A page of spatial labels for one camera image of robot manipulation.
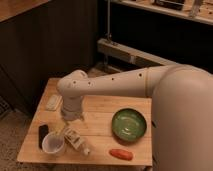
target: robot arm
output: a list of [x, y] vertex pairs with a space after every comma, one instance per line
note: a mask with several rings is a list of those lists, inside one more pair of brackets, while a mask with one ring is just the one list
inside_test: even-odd
[[58, 82], [63, 117], [66, 120], [81, 117], [84, 95], [151, 97], [161, 78], [175, 67], [152, 67], [96, 78], [88, 78], [85, 72], [76, 70]]
[[58, 91], [67, 120], [81, 114], [83, 95], [151, 97], [153, 170], [213, 170], [213, 77], [206, 71], [177, 65], [88, 78], [78, 70]]

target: small bottle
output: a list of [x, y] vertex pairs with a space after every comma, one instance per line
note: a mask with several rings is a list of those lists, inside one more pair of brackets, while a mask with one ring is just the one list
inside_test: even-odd
[[85, 156], [88, 156], [90, 154], [90, 149], [88, 147], [88, 144], [86, 143], [86, 140], [77, 132], [73, 131], [70, 128], [66, 128], [64, 134], [67, 141], [73, 146], [75, 150], [83, 153]]

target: carrot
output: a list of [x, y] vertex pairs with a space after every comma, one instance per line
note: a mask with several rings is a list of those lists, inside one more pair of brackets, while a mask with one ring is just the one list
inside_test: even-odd
[[111, 149], [109, 150], [109, 154], [123, 160], [132, 160], [133, 154], [132, 152], [122, 150], [122, 149]]

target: white cup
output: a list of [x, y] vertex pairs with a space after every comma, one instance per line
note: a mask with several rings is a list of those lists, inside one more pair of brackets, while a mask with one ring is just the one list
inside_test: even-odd
[[57, 135], [56, 132], [50, 132], [42, 141], [42, 150], [46, 154], [61, 156], [66, 150], [64, 137]]

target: wooden tabletop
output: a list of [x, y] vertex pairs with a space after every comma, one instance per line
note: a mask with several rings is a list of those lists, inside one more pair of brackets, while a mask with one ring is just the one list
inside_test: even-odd
[[49, 1], [50, 0], [0, 0], [0, 22]]
[[[57, 94], [56, 84], [59, 79], [51, 78], [48, 81], [37, 111], [32, 120], [29, 131], [22, 144], [17, 160], [31, 163], [76, 163], [101, 165], [152, 165], [151, 152], [151, 99], [112, 97], [112, 96], [85, 96], [83, 113], [85, 120], [70, 122], [70, 127], [87, 139], [91, 147], [91, 154], [87, 157], [79, 154], [72, 148], [67, 148], [65, 154], [53, 157], [45, 154], [38, 148], [38, 127], [48, 124], [53, 131], [61, 120], [60, 107], [56, 111], [46, 111], [45, 105], [52, 94]], [[116, 111], [122, 108], [134, 108], [140, 111], [147, 121], [145, 135], [136, 143], [121, 145], [111, 132], [111, 119]], [[113, 148], [121, 148], [134, 154], [132, 161], [124, 161], [109, 155]]]

